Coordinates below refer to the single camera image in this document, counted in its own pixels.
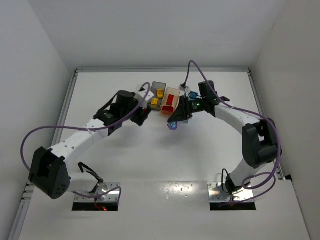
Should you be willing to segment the purple flower print lego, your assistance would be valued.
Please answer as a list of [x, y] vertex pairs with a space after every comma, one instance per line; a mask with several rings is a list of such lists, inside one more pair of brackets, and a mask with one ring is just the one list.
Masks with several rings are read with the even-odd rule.
[[178, 123], [176, 121], [168, 122], [167, 123], [167, 127], [168, 127], [169, 130], [175, 131], [175, 130], [178, 129]]

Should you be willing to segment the red sloped lego brick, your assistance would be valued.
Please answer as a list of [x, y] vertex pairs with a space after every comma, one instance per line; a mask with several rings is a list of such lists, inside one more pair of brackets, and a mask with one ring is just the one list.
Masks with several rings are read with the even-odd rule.
[[164, 105], [161, 107], [161, 112], [165, 115], [171, 115], [175, 109], [172, 106]]

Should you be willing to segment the red base lego brick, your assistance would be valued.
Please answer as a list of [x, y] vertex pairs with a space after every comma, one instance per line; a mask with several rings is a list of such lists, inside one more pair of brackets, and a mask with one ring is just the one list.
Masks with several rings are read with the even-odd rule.
[[169, 94], [167, 96], [166, 105], [172, 106], [174, 102], [175, 96], [173, 94]]

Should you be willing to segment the yellow orange bird lego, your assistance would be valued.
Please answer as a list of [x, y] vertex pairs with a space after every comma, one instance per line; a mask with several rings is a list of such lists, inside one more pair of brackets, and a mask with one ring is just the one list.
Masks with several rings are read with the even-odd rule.
[[151, 105], [157, 106], [157, 105], [158, 105], [158, 101], [159, 101], [158, 98], [153, 98], [153, 99], [151, 100]]

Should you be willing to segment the yellow curved lego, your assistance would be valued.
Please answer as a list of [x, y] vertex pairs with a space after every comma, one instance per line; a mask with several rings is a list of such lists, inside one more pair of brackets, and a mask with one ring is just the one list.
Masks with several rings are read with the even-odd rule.
[[162, 89], [157, 89], [156, 95], [158, 99], [162, 99], [164, 97], [164, 91]]

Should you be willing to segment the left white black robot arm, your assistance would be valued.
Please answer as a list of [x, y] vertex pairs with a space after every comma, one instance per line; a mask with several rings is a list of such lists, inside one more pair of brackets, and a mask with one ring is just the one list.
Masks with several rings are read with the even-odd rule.
[[89, 198], [100, 198], [104, 180], [78, 158], [99, 141], [121, 128], [130, 120], [142, 126], [151, 108], [148, 102], [154, 94], [141, 89], [138, 92], [120, 90], [100, 108], [83, 128], [49, 148], [38, 148], [32, 158], [29, 181], [55, 200], [66, 192], [87, 192]]

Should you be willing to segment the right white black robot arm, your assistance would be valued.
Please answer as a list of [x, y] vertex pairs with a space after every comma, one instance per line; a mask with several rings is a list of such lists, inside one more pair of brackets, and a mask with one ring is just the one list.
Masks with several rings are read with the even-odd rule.
[[256, 112], [232, 105], [227, 97], [218, 95], [211, 80], [200, 82], [198, 87], [200, 95], [190, 97], [187, 85], [179, 86], [184, 95], [180, 96], [168, 123], [188, 121], [195, 113], [206, 112], [234, 128], [241, 135], [242, 160], [223, 179], [221, 188], [229, 195], [241, 188], [249, 189], [251, 179], [265, 165], [280, 161], [282, 149], [275, 123]]

